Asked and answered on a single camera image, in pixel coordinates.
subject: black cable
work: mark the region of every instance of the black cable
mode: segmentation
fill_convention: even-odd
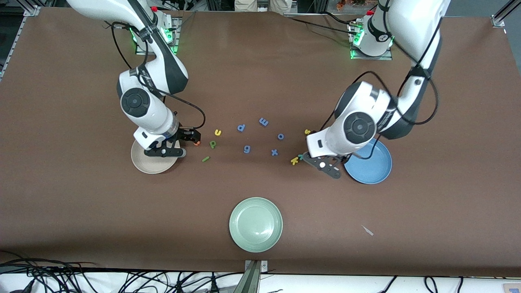
[[[138,278],[144,278],[144,279],[148,279],[148,280],[156,281],[156,282],[158,282],[158,283],[161,283],[161,284],[165,285],[167,288],[168,288],[168,287],[170,287],[170,288],[172,288],[172,289],[175,288],[174,286],[172,286],[172,285],[170,285],[170,284],[168,283],[168,275],[165,275],[165,276],[167,276],[167,282],[164,283],[163,281],[161,281],[161,280],[159,280],[159,279],[150,278],[150,277],[147,277],[147,276],[145,276],[145,275],[139,275],[139,273],[128,272],[127,274],[128,274],[128,275],[137,276]]]
[[[67,276],[67,274],[59,274],[58,276],[61,277],[61,280],[64,282],[65,285],[67,285],[67,281],[70,280],[69,277],[65,279],[65,276]]]
[[[28,264],[30,262],[33,262],[33,263],[36,263],[36,262],[48,262],[48,263],[54,263],[54,264],[63,265],[70,271],[70,275],[67,275],[67,273],[65,273],[65,275],[67,276],[67,278],[69,279],[69,281],[73,285],[74,289],[75,290],[80,290],[78,279],[76,278],[76,275],[74,274],[74,271],[72,270],[73,267],[71,266],[71,264],[75,264],[75,265],[78,266],[78,269],[80,270],[80,273],[83,275],[83,278],[88,283],[88,285],[92,288],[92,290],[95,293],[97,293],[96,289],[92,286],[92,284],[90,283],[89,279],[85,276],[85,274],[84,274],[84,272],[82,270],[82,266],[81,266],[80,262],[69,262],[69,263],[67,263],[67,262],[62,262],[62,261],[40,259],[40,258],[22,258],[22,259],[16,259],[16,260],[11,260],[11,261],[5,262],[5,264],[12,264],[12,263],[17,263],[17,262],[21,262],[21,261],[27,262]],[[76,281],[76,284],[74,284],[71,276],[74,277],[74,280]]]
[[[177,275],[177,283],[176,283],[175,287],[165,291],[165,293],[169,293],[170,291],[172,291],[172,293],[175,293],[176,291],[183,292],[182,287],[184,287],[183,286],[184,282],[186,282],[189,278],[191,278],[193,275],[195,275],[197,273],[198,272],[192,272],[188,276],[184,277],[183,279],[180,279],[181,278],[181,272],[179,272],[179,274]]]
[[[334,20],[338,21],[339,23],[343,23],[345,25],[348,25],[349,24],[349,20],[348,21],[345,21],[345,20],[342,20],[338,17],[336,17],[334,14],[330,13],[330,12],[327,12],[327,11],[321,11],[319,12],[319,14],[326,14],[326,15],[329,15],[330,17],[332,17]]]
[[[197,280],[195,280],[195,281],[192,281],[192,282],[190,282],[190,283],[188,283],[188,284],[183,285],[183,287],[188,287],[188,286],[191,286],[191,285],[193,285],[193,284],[195,284],[195,283],[199,283],[200,281],[202,281],[202,280],[204,280],[204,279],[211,279],[211,277],[208,277],[208,276],[206,276],[206,277],[202,277],[202,278],[200,278],[200,279],[197,279]]]
[[[434,284],[434,291],[432,291],[430,289],[429,285],[427,285],[427,279],[431,279],[432,280],[432,283]],[[438,286],[436,286],[436,282],[434,281],[434,278],[432,278],[431,276],[424,277],[424,284],[425,284],[425,287],[427,288],[427,290],[429,290],[430,293],[438,293]]]
[[[146,284],[148,284],[148,283],[150,283],[151,281],[153,281],[153,279],[155,279],[155,278],[157,278],[157,277],[159,277],[159,276],[161,276],[161,275],[165,275],[165,274],[166,274],[166,272],[162,272],[162,273],[159,273],[159,274],[155,275],[155,276],[152,277],[151,279],[149,279],[149,280],[147,280],[146,282],[144,282],[144,283],[141,285],[141,287],[139,287],[138,289],[134,290],[134,292],[138,292],[138,291],[140,291],[140,290],[142,290],[142,289],[144,289],[144,288],[149,287],[149,286],[146,287]]]
[[[402,90],[403,90],[403,86],[405,85],[405,83],[407,82],[407,77],[405,77],[403,79],[403,82],[402,84],[400,85],[400,88],[398,89],[398,93],[396,94],[396,96],[400,96],[400,94],[402,93]]]
[[[139,273],[137,273],[135,276],[132,276],[130,279],[127,279],[125,280],[125,283],[123,283],[123,285],[121,286],[121,288],[119,288],[119,291],[118,293],[124,293],[125,290],[132,284],[134,283],[136,280],[138,280],[141,276],[147,274],[147,272],[144,272],[142,275],[140,275]]]
[[[359,159],[368,160],[368,159],[370,159],[373,156],[373,152],[375,151],[376,144],[380,140],[381,136],[382,135],[378,135],[378,137],[376,138],[375,144],[373,144],[373,147],[371,148],[371,153],[369,154],[369,156],[368,157],[359,157]]]
[[[460,284],[458,285],[457,291],[456,291],[457,293],[460,293],[461,286],[463,286],[463,279],[464,279],[463,277],[460,277]]]
[[[185,23],[188,22],[188,20],[189,20],[190,18],[192,18],[192,17],[195,15],[195,13],[196,13],[196,11],[192,12],[192,13],[190,14],[190,16],[186,18],[186,20],[182,20],[180,26],[178,26],[178,27],[176,27],[176,28],[170,28],[170,29],[168,29],[168,30],[169,30],[169,31],[175,31],[175,30],[180,29],[180,28],[181,28]]]
[[[6,254],[14,255],[14,256],[16,256],[18,259],[21,259],[21,260],[24,260],[24,259],[25,259],[23,256],[21,256],[21,255],[19,255],[19,254],[17,254],[17,253],[14,253],[14,252],[7,251],[7,250],[0,250],[0,252],[2,252],[2,253],[6,253]]]
[[[372,70],[369,70],[369,71],[366,71],[363,74],[361,74],[358,78],[360,78],[360,77],[362,77],[362,76],[364,76],[366,74],[371,74],[374,77],[376,77],[376,79],[378,79],[378,81],[383,86],[384,90],[387,92],[389,97],[391,97],[391,99],[393,100],[394,105],[396,106],[396,111],[398,112],[398,114],[400,114],[401,118],[405,122],[407,122],[408,124],[410,124],[410,125],[423,125],[423,124],[426,124],[427,122],[431,121],[434,118],[434,116],[436,115],[436,113],[438,112],[438,107],[439,107],[439,104],[440,104],[440,95],[439,95],[439,92],[438,92],[438,88],[436,87],[436,84],[434,83],[432,78],[428,78],[428,82],[431,84],[432,90],[434,92],[434,98],[435,98],[434,109],[432,110],[432,113],[430,114],[430,116],[427,119],[425,119],[423,121],[420,121],[420,122],[416,122],[416,121],[410,121],[409,119],[404,117],[403,113],[398,108],[398,101],[397,101],[396,97],[391,94],[391,91],[389,90],[389,87],[387,87],[386,83],[382,80],[382,78],[376,72],[374,72]],[[403,87],[403,85],[405,84],[406,81],[407,81],[407,78],[405,79],[405,81],[403,82],[403,84],[402,84],[402,86],[400,88]]]
[[[211,286],[211,289],[210,289],[210,292],[211,293],[220,293],[219,291],[219,286],[217,286],[217,282],[215,281],[215,273],[212,272],[212,286]]]
[[[47,290],[50,290],[51,292],[54,292],[54,291],[51,289],[51,287],[50,287],[49,285],[47,285],[47,283],[45,282],[45,279],[43,278],[43,276],[41,276],[41,280],[38,279],[38,277],[35,276],[34,274],[31,275],[31,276],[29,276],[29,277],[33,277],[33,280],[36,280],[36,281],[38,281],[38,283],[42,284],[43,287],[44,287],[45,292],[47,292]]]
[[[166,286],[165,286],[165,292],[164,293],[167,293],[168,291],[168,284],[170,283],[170,280],[168,280],[168,274],[165,274],[165,278],[166,278]]]
[[[87,276],[85,275],[85,272],[83,271],[83,267],[81,266],[82,263],[85,263],[85,262],[68,262],[68,263],[65,263],[65,262],[60,262],[60,261],[53,261],[55,263],[58,263],[58,264],[63,264],[64,266],[67,267],[67,269],[70,271],[70,274],[68,274],[67,272],[63,272],[63,273],[60,273],[59,275],[62,277],[63,279],[63,275],[67,276],[67,278],[69,279],[69,281],[71,282],[71,284],[73,285],[74,288],[77,288],[77,290],[80,290],[80,285],[79,285],[79,282],[78,282],[78,279],[76,278],[76,274],[74,271],[73,271],[73,268],[76,268],[76,267],[73,267],[72,264],[75,264],[77,265],[78,267],[76,269],[79,270],[79,274],[81,274],[83,276],[83,279],[87,282],[87,284],[89,285],[89,287],[91,287],[91,289],[97,293],[97,290],[94,288],[94,286],[91,284],[91,282],[89,281],[89,278],[87,278]]]
[[[218,278],[222,278],[222,277],[226,277],[226,276],[230,276],[230,275],[237,275],[237,274],[244,274],[244,273],[228,273],[228,274],[224,274],[224,275],[220,275],[220,276],[217,276],[215,278],[211,278],[211,280],[209,281],[206,281],[204,283],[202,283],[199,287],[195,288],[194,290],[192,290],[190,293],[195,293],[197,290],[199,290],[201,287],[203,287],[204,285],[210,283],[213,280],[217,280]]]
[[[147,60],[147,56],[148,56],[148,43],[145,41],[145,58],[144,58],[144,60],[143,60],[143,63],[141,64],[142,66],[145,66],[145,63],[146,63],[146,60]],[[179,102],[182,102],[182,103],[184,103],[184,104],[186,104],[186,105],[189,105],[189,106],[195,108],[196,110],[198,110],[199,112],[201,112],[201,114],[203,115],[203,122],[202,122],[199,126],[197,126],[197,127],[193,127],[193,129],[199,129],[199,128],[201,128],[201,127],[204,126],[204,124],[206,123],[206,114],[204,113],[204,111],[203,111],[201,108],[197,107],[196,105],[194,105],[194,104],[192,104],[192,103],[190,103],[190,102],[188,102],[188,101],[185,101],[185,100],[181,99],[180,97],[177,97],[177,96],[175,96],[175,95],[173,95],[173,94],[170,94],[170,93],[167,93],[167,92],[165,92],[165,91],[162,91],[162,90],[160,90],[160,89],[158,89],[158,88],[156,88],[156,87],[152,87],[152,86],[149,86],[148,84],[145,84],[145,83],[141,80],[141,76],[142,76],[142,75],[141,75],[141,72],[139,72],[139,73],[138,73],[138,81],[139,81],[139,83],[140,83],[142,86],[146,87],[149,91],[151,91],[151,92],[157,91],[157,92],[159,92],[159,93],[162,93],[163,95],[167,95],[167,96],[169,96],[169,97],[172,97],[172,98],[178,100]]]
[[[36,271],[38,271],[38,272],[40,272],[40,273],[43,272],[43,275],[42,275],[42,276],[44,276],[44,275],[48,275],[49,277],[53,278],[53,279],[56,281],[56,283],[58,283],[58,289],[63,288],[63,289],[65,290],[65,292],[67,292],[67,293],[70,292],[70,290],[68,289],[68,287],[67,287],[65,284],[63,284],[62,281],[61,281],[60,279],[58,279],[57,276],[55,276],[55,275],[53,275],[53,274],[50,274],[50,273],[49,273],[46,269],[44,269],[43,267],[38,267],[38,266],[28,265],[28,264],[21,264],[21,263],[18,263],[18,264],[4,264],[4,263],[2,263],[2,264],[0,264],[0,267],[12,267],[12,266],[14,266],[14,267],[26,267],[26,268],[31,268],[31,269],[33,269],[33,271],[36,270]],[[38,278],[37,278],[38,276],[37,276],[37,275],[34,275],[34,273],[31,274],[31,277],[33,277],[36,281],[38,281],[39,283],[41,283],[42,285],[44,285],[44,287],[46,287],[47,289],[49,289],[51,292],[54,292],[54,291],[52,290],[52,288],[49,287],[49,285],[47,285],[47,284],[46,284],[45,282],[43,282],[42,280],[38,279]]]
[[[316,26],[316,27],[321,27],[321,28],[325,28],[325,29],[333,30],[333,31],[345,32],[345,33],[348,33],[348,34],[356,34],[356,32],[345,31],[345,30],[339,30],[339,29],[336,29],[336,28],[332,28],[332,27],[328,27],[328,26],[319,25],[319,24],[317,24],[317,23],[312,23],[312,22],[305,21],[305,20],[300,20],[300,19],[296,19],[296,18],[290,18],[290,19],[291,19],[291,20],[294,20],[294,21],[298,21],[298,22],[306,23],[306,24],[308,24],[308,25],[312,25],[312,26]]]
[[[387,283],[387,287],[386,287],[383,291],[380,291],[380,293],[387,293],[387,291],[389,290],[389,288],[391,288],[391,285],[392,285],[392,283],[394,283],[394,280],[396,280],[396,278],[398,278],[398,276],[394,276],[394,277],[389,281],[389,283]]]
[[[159,290],[157,289],[157,287],[152,286],[152,285],[141,287],[139,290],[143,290],[143,289],[147,289],[147,288],[154,288],[154,289],[156,289],[156,293],[159,293]]]
[[[443,18],[440,18],[440,21],[438,21],[438,25],[436,26],[436,29],[434,29],[434,33],[432,34],[432,36],[430,37],[430,40],[429,40],[429,43],[427,44],[427,47],[425,48],[425,51],[423,52],[423,54],[421,55],[420,59],[418,60],[418,63],[417,64],[420,64],[423,59],[425,58],[425,55],[427,55],[427,51],[429,51],[429,48],[432,44],[432,42],[434,41],[434,38],[436,37],[436,34],[438,33],[438,31],[440,30],[440,27],[441,27],[441,21],[443,20]]]
[[[12,271],[1,272],[0,274],[18,274],[18,273],[23,273],[23,272],[26,272],[26,271],[27,271],[26,268],[18,268],[16,270],[12,270]]]
[[[140,75],[140,74],[138,74],[138,80],[139,80],[139,83],[140,83],[142,86],[147,87],[148,90],[150,90],[150,91],[157,91],[157,92],[159,92],[159,93],[162,93],[163,95],[167,95],[167,96],[169,96],[169,97],[172,97],[172,98],[178,100],[179,102],[184,103],[184,104],[186,104],[186,105],[189,105],[190,107],[193,107],[193,108],[195,108],[197,111],[201,112],[201,114],[203,115],[203,122],[202,122],[199,126],[193,127],[193,129],[199,129],[199,128],[203,127],[204,124],[206,123],[206,114],[204,113],[204,111],[203,111],[201,108],[199,108],[199,107],[197,107],[196,105],[194,105],[194,104],[192,104],[192,103],[190,103],[190,102],[188,102],[188,101],[185,101],[185,100],[181,99],[180,97],[177,97],[177,96],[175,96],[175,95],[173,95],[173,94],[167,93],[167,92],[162,91],[162,90],[160,90],[160,89],[158,89],[158,88],[155,88],[155,87],[149,87],[147,84],[145,84],[145,83],[141,80],[141,75]]]
[[[132,69],[132,67],[128,63],[127,59],[125,58],[125,56],[123,56],[123,53],[121,52],[121,49],[119,48],[118,41],[116,40],[116,35],[114,34],[114,23],[112,23],[112,25],[110,25],[110,30],[112,31],[112,39],[114,40],[114,44],[116,45],[116,49],[118,49],[119,55],[121,56],[121,58],[123,58],[123,61],[125,61],[125,64],[127,64],[129,69]]]

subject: table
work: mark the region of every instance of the table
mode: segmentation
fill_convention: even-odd
[[[521,80],[488,18],[443,22],[439,112],[383,140],[393,170],[373,186],[290,160],[363,71],[398,89],[410,62],[396,48],[393,61],[351,60],[341,32],[274,13],[196,13],[182,27],[190,81],[179,96],[206,112],[202,145],[147,175],[130,160],[135,125],[116,94],[126,66],[103,25],[67,8],[42,8],[25,24],[0,83],[1,248],[119,268],[241,271],[262,259],[277,273],[519,275]],[[116,33],[139,64],[126,32]],[[167,106],[185,125],[201,121]],[[429,91],[419,118],[432,107]],[[255,196],[284,220],[280,241],[259,254],[228,232],[234,206]]]

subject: white floor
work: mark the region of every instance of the white floor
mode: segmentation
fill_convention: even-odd
[[[153,277],[157,273],[149,273],[148,277]],[[175,285],[178,273],[168,273],[168,284]],[[87,278],[98,293],[117,293],[121,285],[127,278],[126,273],[86,273]],[[193,280],[197,280],[204,276],[210,276],[210,273],[198,273],[190,278],[186,284]],[[217,279],[219,288],[233,287],[242,275],[231,275]],[[261,277],[259,293],[270,293],[280,290],[281,293],[303,293],[303,292],[345,292],[345,293],[379,293],[385,289],[387,283],[392,277],[373,277],[373,276],[317,276],[317,275],[263,275]],[[166,282],[167,278],[163,275],[159,278],[162,282]],[[14,290],[24,289],[31,278],[25,274],[3,274],[0,275],[0,293],[9,293]],[[459,278],[436,277],[436,284],[439,293],[456,293]],[[80,288],[84,293],[94,292],[83,278],[78,277]],[[133,292],[137,290],[146,279],[141,279],[129,286],[125,292]],[[191,293],[197,286],[203,282],[196,283],[186,287],[183,290]],[[483,278],[465,278],[461,293],[504,293],[503,284],[515,283],[519,284],[521,289],[521,280],[519,279],[483,279]],[[57,286],[52,285],[52,281],[48,280],[48,284],[54,289]],[[166,291],[167,287],[159,282],[150,282],[148,285],[157,287],[158,292]],[[201,289],[209,289],[207,284]],[[32,293],[44,293],[44,287],[35,283]],[[153,292],[156,290],[152,287],[145,288],[139,292]],[[392,284],[388,293],[429,293],[424,285],[423,277],[398,277]]]

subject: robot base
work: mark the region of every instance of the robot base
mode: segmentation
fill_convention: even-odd
[[[160,11],[157,11],[156,14],[161,19],[160,23],[162,24],[158,25],[158,29],[160,29],[160,31],[162,32],[162,37],[165,40],[165,43],[167,43],[168,47],[174,54],[177,54],[179,38],[181,37],[180,26],[183,21],[182,17],[172,17],[168,14],[160,13]],[[176,29],[173,31],[165,31],[165,28]],[[135,54],[145,55],[145,43],[140,38],[136,38],[134,34],[132,34],[132,37],[135,44]],[[154,52],[152,52],[152,50],[149,49],[148,54],[154,55]]]
[[[360,33],[360,30],[361,30],[360,24],[361,23],[363,23],[362,18],[357,18],[355,21],[352,22],[352,24],[353,24],[352,26],[347,25],[348,31]],[[352,35],[352,34],[349,35],[349,47],[350,47],[350,51],[351,51],[351,59],[392,60],[392,54],[391,54],[390,47],[387,48],[386,52],[380,56],[368,56],[368,55],[362,53],[362,51],[360,51],[360,49],[354,44],[355,38],[357,38],[357,37],[358,37],[357,35]]]

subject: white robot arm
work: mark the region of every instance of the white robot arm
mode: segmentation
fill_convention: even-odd
[[[108,22],[124,22],[134,26],[138,37],[154,52],[153,61],[143,63],[119,75],[117,92],[120,106],[125,115],[138,129],[134,133],[136,141],[149,156],[184,156],[184,149],[156,148],[165,140],[177,139],[200,141],[195,130],[180,131],[175,113],[167,108],[159,97],[184,90],[188,83],[188,73],[183,63],[173,54],[157,29],[157,17],[147,7],[146,0],[67,0],[80,14]]]
[[[330,157],[342,161],[376,133],[396,139],[411,131],[441,48],[437,28],[450,0],[380,1],[386,4],[379,3],[372,16],[363,18],[366,33],[359,49],[367,55],[381,55],[394,36],[419,63],[413,61],[399,97],[391,98],[390,93],[363,81],[350,85],[335,107],[333,125],[307,136],[309,153],[304,154],[304,161],[333,178],[339,178],[340,172],[330,164]]]

